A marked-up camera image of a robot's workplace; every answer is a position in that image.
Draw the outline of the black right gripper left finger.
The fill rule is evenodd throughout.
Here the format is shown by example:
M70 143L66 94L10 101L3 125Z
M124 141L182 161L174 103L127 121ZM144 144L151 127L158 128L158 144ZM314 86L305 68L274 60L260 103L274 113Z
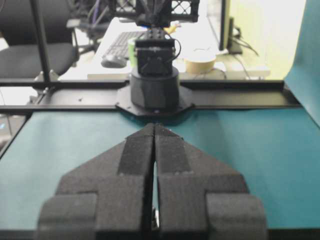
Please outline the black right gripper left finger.
M39 240L145 240L151 234L154 125L65 173L40 211Z

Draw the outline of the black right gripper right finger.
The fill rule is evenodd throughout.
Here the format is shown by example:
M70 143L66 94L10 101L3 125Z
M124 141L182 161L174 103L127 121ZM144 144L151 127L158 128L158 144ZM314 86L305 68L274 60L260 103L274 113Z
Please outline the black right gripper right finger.
M244 176L157 124L162 240L266 240L267 219Z

